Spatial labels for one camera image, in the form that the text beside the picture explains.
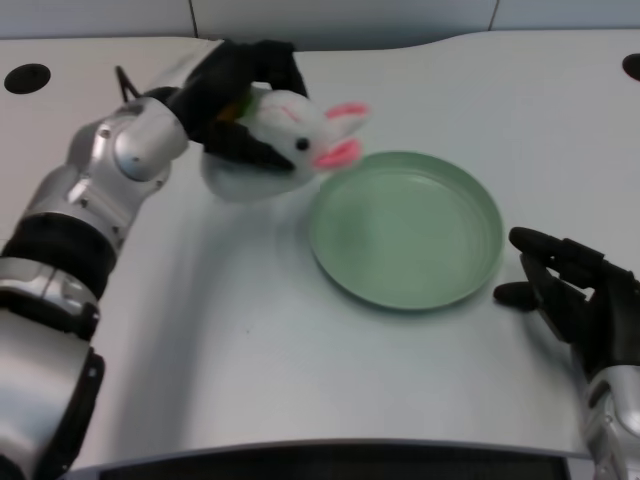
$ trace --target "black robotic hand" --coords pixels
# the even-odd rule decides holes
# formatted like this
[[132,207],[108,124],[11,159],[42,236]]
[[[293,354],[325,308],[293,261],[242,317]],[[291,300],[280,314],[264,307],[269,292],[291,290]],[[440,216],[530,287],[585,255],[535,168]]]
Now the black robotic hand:
[[[244,101],[253,82],[308,96],[293,52],[290,43],[225,41],[194,68],[182,88],[161,87],[144,95],[165,103],[205,152],[261,169],[292,171],[293,164],[270,145],[253,138],[243,125],[220,116]],[[127,81],[120,78],[121,87]]]
[[[632,272],[573,240],[535,230],[513,228],[509,240],[522,252],[528,282],[497,287],[499,303],[538,309],[556,337],[574,348],[588,380],[611,366],[640,365],[640,284]],[[579,290],[587,288],[594,291],[590,299]]]

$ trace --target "table surface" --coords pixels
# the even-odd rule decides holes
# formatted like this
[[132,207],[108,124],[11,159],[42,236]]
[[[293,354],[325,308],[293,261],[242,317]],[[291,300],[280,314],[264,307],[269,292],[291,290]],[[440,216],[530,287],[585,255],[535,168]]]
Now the table surface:
[[[39,92],[0,92],[0,239],[75,130],[118,106],[114,65],[148,85],[203,42],[0,42],[3,72],[52,71]],[[640,83],[621,62],[639,50],[640,31],[492,32],[297,58],[319,105],[372,105],[367,151],[451,161],[488,188],[508,228],[571,237],[638,271]],[[328,438],[585,453],[567,349],[539,317],[491,299],[524,278],[513,248],[465,302],[380,311],[314,264],[305,221],[317,185],[225,205],[198,161],[193,146],[174,163],[111,276],[94,339],[107,375],[76,467]]]

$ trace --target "plate rim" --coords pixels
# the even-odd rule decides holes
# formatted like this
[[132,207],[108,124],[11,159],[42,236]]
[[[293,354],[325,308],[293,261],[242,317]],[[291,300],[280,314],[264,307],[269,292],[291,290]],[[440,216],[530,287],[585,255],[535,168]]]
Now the plate rim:
[[[317,224],[317,220],[316,219],[319,216],[319,212],[320,212],[321,206],[322,206],[323,202],[326,201],[325,199],[327,198],[327,195],[330,195],[330,194],[327,194],[326,192],[328,191],[329,188],[332,188],[332,186],[335,185],[337,187],[338,185],[340,185],[340,183],[342,183],[342,181],[349,181],[350,180],[350,178],[347,178],[345,180],[344,176],[340,175],[340,174],[333,175],[333,176],[329,177],[328,179],[326,179],[320,185],[320,189],[317,192],[317,194],[314,196],[314,198],[312,200],[312,203],[311,203],[310,216],[309,216],[309,226],[308,226],[308,230],[307,230],[307,235],[308,235],[309,243],[311,245],[311,250],[313,252],[313,256],[314,256],[317,264],[322,268],[324,273],[329,276],[331,281],[334,282],[337,286],[339,286],[345,292],[349,293],[350,295],[354,295],[356,298],[364,300],[364,301],[366,301],[366,302],[368,302],[370,304],[381,306],[381,307],[384,307],[384,308],[389,308],[389,309],[394,309],[394,310],[403,310],[403,311],[426,311],[426,310],[434,310],[434,309],[437,309],[437,308],[446,307],[446,306],[452,305],[454,303],[460,302],[460,301],[464,300],[465,298],[468,298],[469,296],[471,296],[474,293],[476,293],[477,291],[479,291],[482,287],[484,287],[487,284],[487,282],[496,274],[496,272],[498,271],[498,269],[502,265],[502,260],[503,260],[503,257],[504,257],[504,255],[503,255],[504,254],[504,247],[505,247],[505,229],[504,229],[504,220],[502,218],[502,213],[500,212],[500,208],[498,207],[497,202],[495,201],[495,199],[493,198],[493,196],[491,195],[489,190],[476,177],[471,175],[464,168],[461,168],[460,166],[458,166],[458,165],[456,165],[456,164],[454,164],[452,162],[448,162],[448,161],[443,160],[442,158],[436,157],[434,155],[430,155],[430,154],[422,153],[422,152],[417,152],[417,151],[411,151],[411,150],[389,150],[389,151],[376,152],[376,153],[372,153],[372,154],[366,155],[361,160],[361,162],[365,162],[365,161],[367,161],[367,160],[369,160],[371,158],[375,158],[375,157],[390,156],[390,155],[403,155],[403,156],[410,155],[410,156],[415,156],[415,157],[428,158],[430,160],[435,160],[436,162],[440,162],[440,163],[446,164],[449,168],[453,168],[455,170],[458,170],[458,171],[462,172],[466,177],[471,179],[472,182],[477,184],[482,189],[484,194],[489,199],[490,205],[492,206],[493,210],[496,213],[497,220],[498,220],[498,227],[499,227],[500,233],[501,233],[500,236],[499,236],[499,245],[497,245],[498,248],[496,250],[497,254],[496,254],[496,257],[492,260],[491,267],[487,269],[487,271],[482,276],[482,278],[472,288],[470,288],[468,290],[465,290],[463,293],[457,295],[455,298],[452,298],[451,300],[447,300],[446,302],[439,302],[439,303],[435,303],[435,304],[434,303],[430,303],[430,304],[425,304],[425,305],[412,305],[412,306],[407,306],[406,304],[399,305],[399,304],[393,303],[393,302],[379,301],[377,299],[368,298],[367,296],[348,288],[341,281],[339,281],[334,275],[332,275],[331,272],[329,272],[329,270],[322,263],[322,260],[320,259],[320,255],[318,254],[318,245],[317,245],[316,239],[315,239],[316,235],[314,235],[314,230],[315,230],[314,226]],[[348,171],[344,172],[344,174],[348,175],[349,173],[357,172],[359,168],[360,168],[360,166],[356,167],[355,169],[348,170]]]

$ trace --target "bunny eye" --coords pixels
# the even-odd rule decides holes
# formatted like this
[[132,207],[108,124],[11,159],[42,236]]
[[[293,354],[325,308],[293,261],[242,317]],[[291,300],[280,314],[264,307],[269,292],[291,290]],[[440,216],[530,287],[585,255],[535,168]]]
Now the bunny eye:
[[296,140],[296,148],[301,152],[304,152],[305,150],[309,150],[310,146],[311,146],[311,143],[309,143],[308,138],[299,138]]

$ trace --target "black hole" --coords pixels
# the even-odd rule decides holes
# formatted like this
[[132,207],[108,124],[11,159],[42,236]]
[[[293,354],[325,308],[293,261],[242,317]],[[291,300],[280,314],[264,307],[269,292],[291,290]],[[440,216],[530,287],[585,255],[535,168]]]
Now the black hole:
[[622,68],[627,75],[640,82],[640,53],[629,55],[622,61]]
[[309,139],[308,138],[299,138],[296,140],[296,148],[301,151],[309,150]]
[[4,88],[17,95],[33,93],[51,79],[51,70],[44,65],[29,63],[13,69],[4,79]]

